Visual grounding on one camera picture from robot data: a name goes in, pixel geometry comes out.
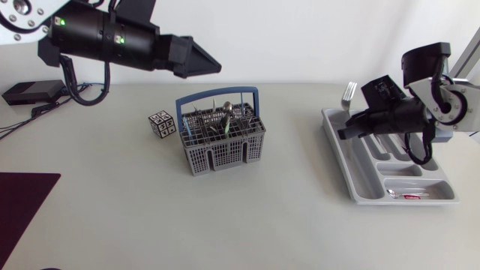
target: white wall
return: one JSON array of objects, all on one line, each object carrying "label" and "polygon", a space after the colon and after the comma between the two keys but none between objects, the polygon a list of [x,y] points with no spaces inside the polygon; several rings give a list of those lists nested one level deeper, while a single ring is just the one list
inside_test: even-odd
[{"label": "white wall", "polygon": [[[451,67],[480,26],[479,0],[158,0],[162,33],[192,35],[222,65],[219,74],[179,79],[170,72],[112,66],[112,83],[347,83],[390,74],[401,56],[451,43]],[[62,78],[37,45],[0,47],[0,92],[19,81]],[[100,62],[74,58],[79,81],[102,81]]]}]

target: small red label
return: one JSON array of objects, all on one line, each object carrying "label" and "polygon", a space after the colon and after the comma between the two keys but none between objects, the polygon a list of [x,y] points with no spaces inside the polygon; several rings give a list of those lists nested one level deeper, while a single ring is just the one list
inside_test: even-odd
[{"label": "small red label", "polygon": [[422,199],[419,196],[413,196],[413,195],[403,195],[403,197],[405,198],[405,200],[421,200]]}]

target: white table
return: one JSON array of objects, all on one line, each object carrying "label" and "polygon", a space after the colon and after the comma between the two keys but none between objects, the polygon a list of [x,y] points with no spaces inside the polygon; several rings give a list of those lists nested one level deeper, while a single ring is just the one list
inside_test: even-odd
[{"label": "white table", "polygon": [[[344,85],[256,85],[262,160],[193,177],[178,133],[160,139],[147,117],[224,86],[114,85],[0,141],[0,171],[62,174],[4,269],[480,268],[480,145],[466,134],[433,152],[460,204],[355,205],[321,127]],[[0,126],[30,109],[2,101]]]}]

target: black and white cube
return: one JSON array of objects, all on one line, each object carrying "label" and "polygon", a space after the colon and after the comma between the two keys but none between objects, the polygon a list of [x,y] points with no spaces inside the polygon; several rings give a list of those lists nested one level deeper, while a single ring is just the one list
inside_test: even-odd
[{"label": "black and white cube", "polygon": [[165,111],[155,113],[148,117],[148,120],[153,132],[162,139],[177,131],[172,116]]}]

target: fork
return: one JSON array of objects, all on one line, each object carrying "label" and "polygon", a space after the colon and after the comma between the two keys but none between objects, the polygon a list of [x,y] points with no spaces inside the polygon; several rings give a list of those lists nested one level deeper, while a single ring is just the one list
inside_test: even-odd
[{"label": "fork", "polygon": [[350,117],[350,102],[353,99],[353,94],[355,94],[355,89],[357,88],[356,82],[349,82],[346,86],[345,92],[342,97],[342,108],[346,114]]},{"label": "fork", "polygon": [[[353,99],[353,94],[355,94],[355,89],[356,88],[357,88],[357,83],[356,82],[349,82],[348,85],[346,86],[345,92],[343,93],[341,104],[342,104],[343,110],[346,112],[348,117],[350,117],[350,102]],[[346,142],[346,156],[348,158],[352,157],[352,153],[351,153],[352,152],[352,150],[351,150],[352,147],[353,147],[353,144],[351,142],[351,139],[349,139]]]}]

